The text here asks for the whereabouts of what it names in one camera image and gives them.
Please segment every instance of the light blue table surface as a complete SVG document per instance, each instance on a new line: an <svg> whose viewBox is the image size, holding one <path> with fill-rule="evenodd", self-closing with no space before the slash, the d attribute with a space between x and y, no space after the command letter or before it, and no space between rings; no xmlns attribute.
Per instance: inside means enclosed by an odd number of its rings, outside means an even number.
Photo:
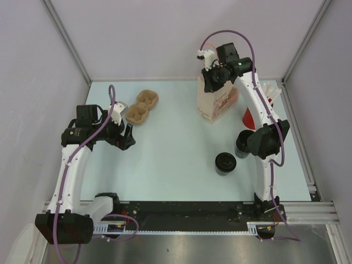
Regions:
<svg viewBox="0 0 352 264"><path fill-rule="evenodd" d="M214 124L196 111L196 81L93 82L87 104L107 109L108 86L117 101L136 102L140 91L159 94L146 122L133 127L136 145L126 151L98 142L88 162L81 200L114 192L122 201L252 201L256 190L255 158L237 158L236 169L225 177L214 169L221 152L234 155L238 134L246 129L246 104L238 103ZM286 119L280 98L274 110ZM310 195L291 131L285 140L285 165L276 168L282 201L310 201Z"/></svg>

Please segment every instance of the metal floor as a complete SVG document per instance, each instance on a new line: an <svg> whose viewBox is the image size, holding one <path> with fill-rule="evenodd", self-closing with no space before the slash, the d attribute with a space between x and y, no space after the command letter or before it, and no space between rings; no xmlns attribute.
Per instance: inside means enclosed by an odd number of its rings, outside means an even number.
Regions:
<svg viewBox="0 0 352 264"><path fill-rule="evenodd" d="M295 225L302 238L295 241L264 241L254 236L228 235L138 235L124 242L96 239L82 246L78 263L123 264L324 264L337 263L325 225ZM284 225L276 236L290 235ZM73 262L76 246L62 248ZM43 263L60 263L55 248L48 246Z"/></svg>

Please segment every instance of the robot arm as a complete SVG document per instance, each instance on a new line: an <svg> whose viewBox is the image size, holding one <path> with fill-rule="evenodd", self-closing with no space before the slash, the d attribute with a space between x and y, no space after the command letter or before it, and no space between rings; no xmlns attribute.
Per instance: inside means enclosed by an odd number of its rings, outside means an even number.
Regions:
<svg viewBox="0 0 352 264"><path fill-rule="evenodd" d="M218 63L214 62L216 54L213 51L198 51L197 58L204 61L202 74L205 80L205 92L216 92L227 81L231 81L242 94L255 123L256 131L248 138L250 152L256 156L257 188L255 200L260 204L268 204L271 201L271 168L270 160L276 160L280 149L279 136L272 119L266 112L266 106L271 111L272 118L278 123L283 139L289 130L287 120L281 121L274 112L268 100L262 102L258 93L266 98L260 86L257 73L255 73L254 88L252 82L252 61L250 58L239 58L233 43L228 43L217 48ZM275 180L273 186L274 197L277 197Z"/></svg>
<svg viewBox="0 0 352 264"><path fill-rule="evenodd" d="M98 120L97 109L102 112ZM63 185L62 199L59 201L59 220L57 224L57 238L59 244L86 244L92 237L94 223L100 221L111 212L119 212L117 194L97 194L94 201L84 208L80 207L81 187L88 159L97 141L106 141L109 144L126 150L135 144L132 137L132 125L127 124L126 129L122 115L127 110L123 102L114 104L113 112L106 126L74 156L67 164L69 157L76 151L80 144L93 135L101 124L106 121L107 110L93 105L77 106L77 118L72 120L61 136L62 160L55 192L45 214L37 214L35 224L39 231L53 244L54 213L57 208L59 191L66 165L69 169Z"/></svg>

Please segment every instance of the white wall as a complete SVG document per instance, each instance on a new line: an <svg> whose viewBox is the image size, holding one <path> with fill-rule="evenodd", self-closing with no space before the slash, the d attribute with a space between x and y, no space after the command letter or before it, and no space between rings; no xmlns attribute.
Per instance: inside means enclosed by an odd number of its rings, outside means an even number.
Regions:
<svg viewBox="0 0 352 264"><path fill-rule="evenodd" d="M0 263L51 198L88 87L38 0L0 2Z"/></svg>
<svg viewBox="0 0 352 264"><path fill-rule="evenodd" d="M287 87L325 200L352 246L352 1L332 3Z"/></svg>
<svg viewBox="0 0 352 264"><path fill-rule="evenodd" d="M195 78L196 51L221 29L252 42L263 79L281 78L323 0L52 0L92 80ZM249 48L234 42L241 56Z"/></svg>

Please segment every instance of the cardboard box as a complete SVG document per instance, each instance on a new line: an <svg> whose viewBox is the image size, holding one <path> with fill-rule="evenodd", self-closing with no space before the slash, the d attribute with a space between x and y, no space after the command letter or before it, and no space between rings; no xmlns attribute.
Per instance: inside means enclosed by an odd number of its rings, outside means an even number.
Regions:
<svg viewBox="0 0 352 264"><path fill-rule="evenodd" d="M240 95L239 90L230 81L216 92L205 93L202 74L198 76L197 86L197 111L210 123L235 105Z"/></svg>

